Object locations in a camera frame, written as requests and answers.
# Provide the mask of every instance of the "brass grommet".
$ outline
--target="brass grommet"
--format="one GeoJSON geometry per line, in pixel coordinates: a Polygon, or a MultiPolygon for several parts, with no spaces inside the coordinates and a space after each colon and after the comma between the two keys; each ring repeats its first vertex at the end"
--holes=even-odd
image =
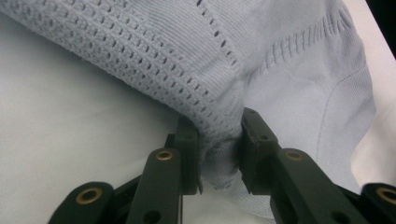
{"type": "Polygon", "coordinates": [[[383,200],[387,201],[388,203],[393,203],[396,205],[396,199],[390,198],[387,194],[393,194],[394,198],[396,198],[396,190],[394,189],[387,189],[387,188],[378,188],[376,190],[376,194],[383,200]]]}
{"type": "Polygon", "coordinates": [[[303,159],[303,155],[298,151],[287,151],[286,157],[292,161],[301,161],[303,159]]]}
{"type": "Polygon", "coordinates": [[[103,191],[99,188],[84,189],[76,198],[79,204],[89,204],[98,200],[102,196],[103,191]]]}
{"type": "Polygon", "coordinates": [[[157,153],[157,160],[159,161],[169,161],[170,159],[173,158],[173,152],[164,150],[159,153],[157,153]]]}

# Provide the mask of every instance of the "seam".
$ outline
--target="seam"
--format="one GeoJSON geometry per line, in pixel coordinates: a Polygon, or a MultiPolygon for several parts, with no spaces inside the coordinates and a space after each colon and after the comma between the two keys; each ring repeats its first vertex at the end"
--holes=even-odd
{"type": "Polygon", "coordinates": [[[262,71],[264,73],[268,72],[309,50],[319,41],[332,35],[338,35],[351,27],[348,16],[343,10],[339,10],[332,15],[326,14],[317,23],[294,34],[287,35],[270,45],[264,53],[262,71]]]}
{"type": "Polygon", "coordinates": [[[349,80],[350,78],[352,78],[352,77],[358,75],[360,72],[364,71],[365,69],[367,69],[367,65],[366,65],[366,64],[364,64],[364,66],[362,66],[362,67],[356,69],[354,72],[352,72],[352,73],[351,73],[350,75],[348,75],[347,77],[342,78],[340,81],[338,81],[338,82],[335,84],[334,88],[332,88],[332,91],[331,91],[331,93],[330,93],[330,95],[329,95],[329,98],[328,98],[327,101],[326,101],[325,109],[324,109],[324,111],[323,111],[323,116],[322,116],[322,119],[321,119],[321,122],[320,122],[320,127],[319,127],[319,130],[318,130],[317,146],[316,146],[316,150],[315,150],[315,161],[316,161],[318,164],[319,164],[319,157],[318,157],[318,154],[319,154],[320,140],[321,140],[321,137],[322,137],[322,131],[323,131],[324,127],[326,127],[326,124],[327,124],[327,123],[326,123],[327,111],[329,110],[329,103],[330,103],[330,101],[331,101],[331,99],[332,99],[332,95],[335,93],[335,91],[336,91],[345,81],[347,81],[347,80],[349,80]]]}

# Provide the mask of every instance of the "knit sweater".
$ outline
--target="knit sweater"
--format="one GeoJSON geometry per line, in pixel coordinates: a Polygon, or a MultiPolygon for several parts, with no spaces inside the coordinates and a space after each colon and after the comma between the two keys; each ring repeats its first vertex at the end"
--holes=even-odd
{"type": "Polygon", "coordinates": [[[190,118],[203,178],[262,217],[272,217],[267,198],[248,196],[237,174],[245,105],[275,127],[282,147],[307,151],[335,180],[350,173],[338,159],[375,112],[340,0],[0,0],[0,10],[190,118]]]}

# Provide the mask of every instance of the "white table surface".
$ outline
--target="white table surface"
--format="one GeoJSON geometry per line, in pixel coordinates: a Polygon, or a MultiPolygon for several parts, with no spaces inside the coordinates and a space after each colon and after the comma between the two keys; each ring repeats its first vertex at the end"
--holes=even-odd
{"type": "MultiPolygon", "coordinates": [[[[396,62],[363,0],[346,0],[366,50],[377,115],[353,157],[363,184],[396,185],[396,62]]],[[[142,173],[177,113],[0,14],[0,223],[46,223],[89,181],[142,173]]],[[[262,223],[205,188],[185,223],[262,223]]]]}

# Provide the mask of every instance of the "light blue sweater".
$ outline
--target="light blue sweater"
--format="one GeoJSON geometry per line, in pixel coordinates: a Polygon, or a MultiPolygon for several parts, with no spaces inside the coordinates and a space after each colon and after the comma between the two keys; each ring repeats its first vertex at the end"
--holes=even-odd
{"type": "Polygon", "coordinates": [[[340,0],[0,0],[0,10],[189,117],[203,177],[249,212],[235,147],[244,106],[282,147],[357,190],[350,154],[375,112],[364,50],[340,0]]]}

